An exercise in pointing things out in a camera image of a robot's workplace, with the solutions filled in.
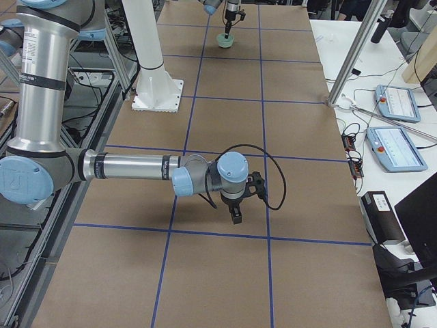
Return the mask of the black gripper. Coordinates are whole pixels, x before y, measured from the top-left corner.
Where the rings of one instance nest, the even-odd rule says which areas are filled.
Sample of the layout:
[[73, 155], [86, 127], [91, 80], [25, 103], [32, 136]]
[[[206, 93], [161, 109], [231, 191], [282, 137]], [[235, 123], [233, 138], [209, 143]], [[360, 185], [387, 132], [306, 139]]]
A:
[[236, 11], [225, 10], [225, 21], [226, 21], [225, 38], [229, 37], [232, 23], [236, 20], [237, 15], [238, 15], [238, 10], [236, 10]]
[[242, 213], [240, 210], [240, 204], [242, 203], [243, 199], [244, 197], [237, 197], [231, 199], [221, 194], [221, 200], [229, 207], [229, 213], [231, 215], [233, 224], [242, 222]]

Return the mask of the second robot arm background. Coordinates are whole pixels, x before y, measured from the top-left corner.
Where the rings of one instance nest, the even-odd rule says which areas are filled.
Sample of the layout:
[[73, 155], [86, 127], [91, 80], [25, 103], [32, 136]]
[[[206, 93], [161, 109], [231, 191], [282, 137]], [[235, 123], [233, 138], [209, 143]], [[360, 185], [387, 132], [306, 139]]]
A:
[[8, 57], [23, 47], [25, 27], [21, 20], [10, 18], [1, 21], [1, 51]]

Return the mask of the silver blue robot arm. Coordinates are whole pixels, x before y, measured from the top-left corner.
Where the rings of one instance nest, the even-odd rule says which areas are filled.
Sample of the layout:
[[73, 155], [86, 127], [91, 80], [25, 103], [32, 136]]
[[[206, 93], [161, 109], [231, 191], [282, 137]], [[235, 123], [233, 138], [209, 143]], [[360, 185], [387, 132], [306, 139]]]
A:
[[240, 16], [241, 19], [245, 17], [245, 13], [241, 8], [241, 1], [238, 0], [203, 0], [199, 2], [202, 4], [205, 13], [210, 16], [215, 14], [221, 4], [225, 2], [222, 13], [223, 24], [225, 25], [225, 39], [229, 38], [231, 28], [236, 22], [237, 16]]
[[234, 223], [249, 192], [249, 165], [228, 150], [202, 156], [122, 155], [61, 144], [61, 121], [73, 39], [105, 38], [103, 1], [19, 1], [24, 25], [15, 136], [1, 160], [1, 194], [17, 204], [46, 199], [73, 182], [127, 178], [169, 180], [177, 196], [219, 191]]

